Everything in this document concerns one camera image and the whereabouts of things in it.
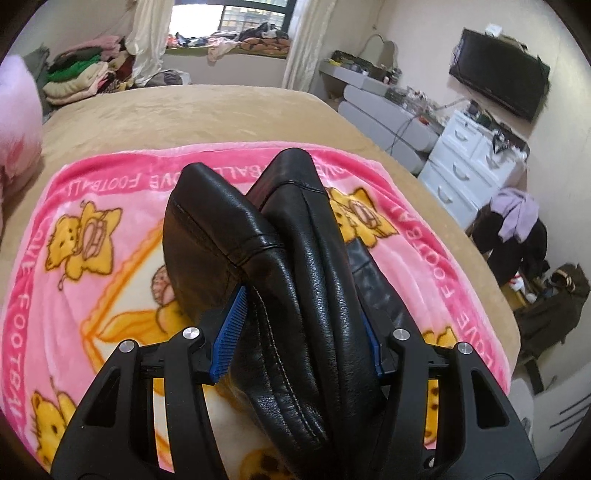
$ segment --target white wall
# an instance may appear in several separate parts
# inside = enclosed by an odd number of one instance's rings
[[[131,0],[48,0],[29,20],[9,53],[23,56],[43,43],[53,58],[69,46],[102,35],[127,35],[132,21]]]
[[[591,67],[554,11],[542,0],[387,0],[378,29],[398,45],[401,84],[445,104],[471,95],[448,74],[462,29],[484,31],[490,22],[550,66],[551,88],[533,125],[477,98],[531,147],[527,189],[548,228],[550,264],[579,262],[591,278]],[[542,358],[544,379],[564,379],[591,361],[590,342],[591,301],[566,345]]]
[[[190,73],[194,84],[281,87],[287,60],[256,55],[226,55],[215,64],[207,57],[164,55],[164,68]]]

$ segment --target drawer handle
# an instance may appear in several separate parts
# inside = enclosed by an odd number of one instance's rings
[[[446,193],[443,191],[443,189],[441,188],[441,185],[439,185],[439,187],[437,187],[437,196],[441,199],[441,201],[443,203],[451,203],[453,202],[453,200],[451,198],[449,198]]]
[[[462,142],[466,142],[468,140],[468,138],[466,138],[464,135],[462,135],[460,132],[458,132],[457,130],[454,130],[454,133],[456,134],[456,138]]]
[[[501,166],[493,160],[489,155],[486,156],[486,162],[490,168],[501,168]]]
[[[470,176],[457,167],[457,163],[453,164],[453,172],[460,180],[470,180]]]

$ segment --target pile of clothes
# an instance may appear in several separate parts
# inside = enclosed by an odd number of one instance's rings
[[[499,286],[518,270],[531,281],[550,268],[545,260],[548,232],[539,209],[529,194],[506,187],[478,212],[470,233],[481,254],[490,252],[488,266]]]
[[[204,47],[207,48],[207,58],[215,62],[235,48],[243,53],[286,57],[291,40],[289,35],[279,30],[275,24],[264,22],[256,28],[247,28],[242,32],[218,31],[208,37],[186,38],[180,33],[169,35],[167,47]]]
[[[48,69],[48,83],[43,86],[47,102],[61,106],[98,93],[126,90],[133,85],[133,60],[116,35],[70,47]]]

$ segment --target white curtain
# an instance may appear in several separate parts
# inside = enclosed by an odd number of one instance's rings
[[[287,57],[283,88],[307,92],[312,83],[320,50],[337,0],[300,0],[301,17]]]
[[[144,85],[162,69],[174,0],[137,0],[125,47],[135,55],[133,78]]]

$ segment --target fleece blanket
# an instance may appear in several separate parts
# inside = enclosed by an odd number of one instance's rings
[[[203,162],[245,193],[283,149],[316,164],[345,241],[367,245],[427,342],[470,342],[505,392],[508,361],[466,276],[382,166],[317,145],[191,145],[100,155],[64,167],[25,233],[0,319],[1,406],[49,468],[76,405],[116,345],[166,341],[191,325],[174,298],[162,252],[165,206],[181,169]],[[205,387],[230,479],[269,478],[280,458],[220,382]],[[425,443],[437,437],[432,381]],[[171,468],[163,384],[156,382],[158,454]]]

